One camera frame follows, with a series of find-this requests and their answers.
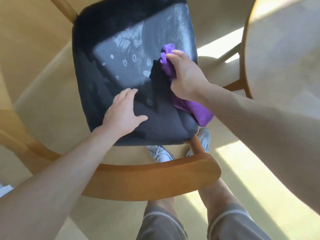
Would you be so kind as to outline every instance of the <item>person's right hand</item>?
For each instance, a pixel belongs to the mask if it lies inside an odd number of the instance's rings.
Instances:
[[[186,53],[173,50],[173,54],[167,54],[174,68],[177,79],[173,79],[171,90],[174,94],[185,100],[196,101],[201,88],[209,84],[201,69]]]

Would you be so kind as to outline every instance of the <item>hand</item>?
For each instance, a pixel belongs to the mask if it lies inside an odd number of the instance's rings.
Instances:
[[[134,115],[134,95],[138,89],[127,88],[114,97],[113,103],[106,111],[101,127],[113,130],[118,138],[132,132],[147,116]]]
[[[171,83],[171,90],[181,99],[196,101],[201,88],[207,86],[209,82],[186,53],[179,50],[172,52],[173,54],[166,55],[174,65],[177,74],[177,79]]]

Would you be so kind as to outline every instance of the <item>purple microfiber cloth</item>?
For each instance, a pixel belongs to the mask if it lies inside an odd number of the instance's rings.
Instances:
[[[161,67],[164,72],[170,76],[170,81],[176,78],[176,70],[174,69],[173,64],[170,60],[167,60],[166,54],[172,54],[172,51],[175,50],[174,44],[166,44],[161,49]],[[214,117],[214,115],[201,104],[193,101],[188,101],[184,99],[178,98],[176,95],[172,97],[174,107],[178,109],[182,109],[187,113],[190,113],[194,116],[198,125],[201,127],[205,127]]]

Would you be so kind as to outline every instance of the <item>person's left hand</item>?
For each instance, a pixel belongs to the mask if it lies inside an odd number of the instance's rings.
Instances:
[[[122,137],[142,122],[146,121],[146,115],[134,115],[134,95],[138,89],[127,88],[114,97],[113,103],[106,111],[101,127],[109,128],[118,137]]]

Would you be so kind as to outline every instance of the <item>chair seat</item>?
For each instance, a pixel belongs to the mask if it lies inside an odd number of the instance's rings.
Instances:
[[[100,126],[114,97],[137,88],[135,115],[148,120],[117,146],[182,144],[198,132],[190,114],[172,104],[160,50],[175,44],[197,62],[186,0],[103,0],[85,8],[72,30],[74,67],[90,131]]]

